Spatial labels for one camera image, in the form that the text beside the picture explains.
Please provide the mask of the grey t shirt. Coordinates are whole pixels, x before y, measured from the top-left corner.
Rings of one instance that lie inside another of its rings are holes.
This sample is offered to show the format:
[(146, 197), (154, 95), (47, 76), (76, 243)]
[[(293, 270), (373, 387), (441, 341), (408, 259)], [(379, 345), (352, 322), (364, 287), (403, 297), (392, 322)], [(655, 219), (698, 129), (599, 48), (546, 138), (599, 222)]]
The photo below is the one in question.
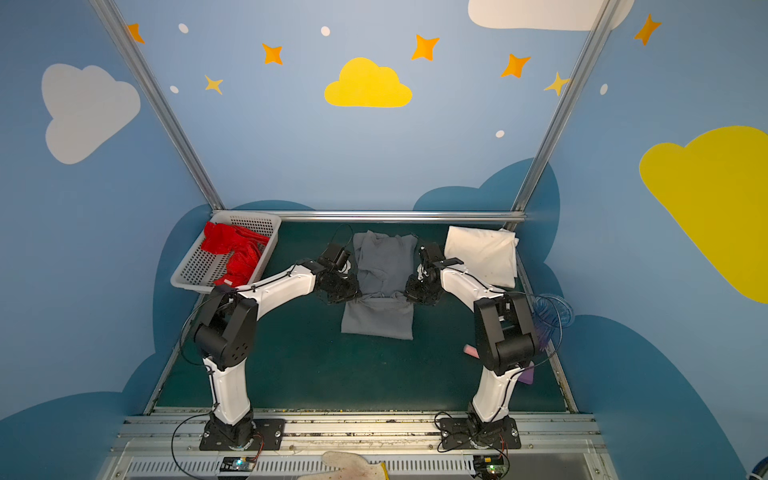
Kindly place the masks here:
[(345, 305), (341, 331), (397, 340), (413, 338), (414, 306), (405, 296), (415, 272), (413, 235), (367, 231), (353, 237), (361, 296)]

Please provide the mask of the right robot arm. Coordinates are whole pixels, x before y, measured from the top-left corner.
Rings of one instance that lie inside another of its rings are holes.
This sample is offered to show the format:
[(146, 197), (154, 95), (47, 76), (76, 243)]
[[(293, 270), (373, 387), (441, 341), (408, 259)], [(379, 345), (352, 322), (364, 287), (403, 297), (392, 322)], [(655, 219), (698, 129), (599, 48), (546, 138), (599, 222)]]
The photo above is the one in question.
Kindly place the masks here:
[(434, 305), (445, 293), (459, 299), (474, 315), (475, 349), (482, 364), (479, 387), (467, 416), (437, 416), (439, 449), (518, 448), (509, 403), (519, 377), (539, 351), (525, 295), (484, 282), (460, 259), (445, 257), (436, 243), (422, 245), (418, 252), (420, 265), (407, 280), (407, 300)]

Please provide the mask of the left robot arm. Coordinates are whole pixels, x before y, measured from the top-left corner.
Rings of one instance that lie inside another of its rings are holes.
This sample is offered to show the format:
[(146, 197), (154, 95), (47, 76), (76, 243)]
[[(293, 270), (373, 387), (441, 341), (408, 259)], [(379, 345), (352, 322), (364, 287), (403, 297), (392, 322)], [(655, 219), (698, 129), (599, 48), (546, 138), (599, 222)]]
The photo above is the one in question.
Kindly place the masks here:
[(276, 451), (285, 421), (257, 419), (247, 392), (246, 361), (259, 320), (272, 310), (313, 292), (332, 303), (361, 296), (351, 272), (351, 252), (330, 244), (316, 259), (302, 260), (258, 282), (217, 286), (200, 310), (193, 340), (206, 368), (213, 406), (205, 424), (202, 451)]

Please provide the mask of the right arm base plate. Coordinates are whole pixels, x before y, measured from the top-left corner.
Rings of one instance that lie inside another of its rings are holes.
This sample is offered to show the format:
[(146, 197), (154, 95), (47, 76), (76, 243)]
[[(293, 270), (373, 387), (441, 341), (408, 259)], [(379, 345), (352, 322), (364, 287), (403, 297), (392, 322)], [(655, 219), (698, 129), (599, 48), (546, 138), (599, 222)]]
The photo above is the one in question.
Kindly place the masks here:
[(440, 453), (471, 449), (506, 452), (521, 447), (517, 424), (511, 417), (483, 423), (475, 417), (443, 416), (435, 420), (435, 426), (440, 435)]

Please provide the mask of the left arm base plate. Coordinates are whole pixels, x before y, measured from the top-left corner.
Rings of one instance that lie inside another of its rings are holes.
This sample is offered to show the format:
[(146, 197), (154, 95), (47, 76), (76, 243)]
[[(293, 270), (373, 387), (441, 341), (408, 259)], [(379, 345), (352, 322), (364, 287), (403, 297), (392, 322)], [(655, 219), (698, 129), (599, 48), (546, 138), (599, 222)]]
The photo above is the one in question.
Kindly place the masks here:
[(282, 443), (283, 419), (253, 419), (244, 417), (229, 425), (213, 416), (205, 425), (199, 444), (200, 451), (276, 451)]

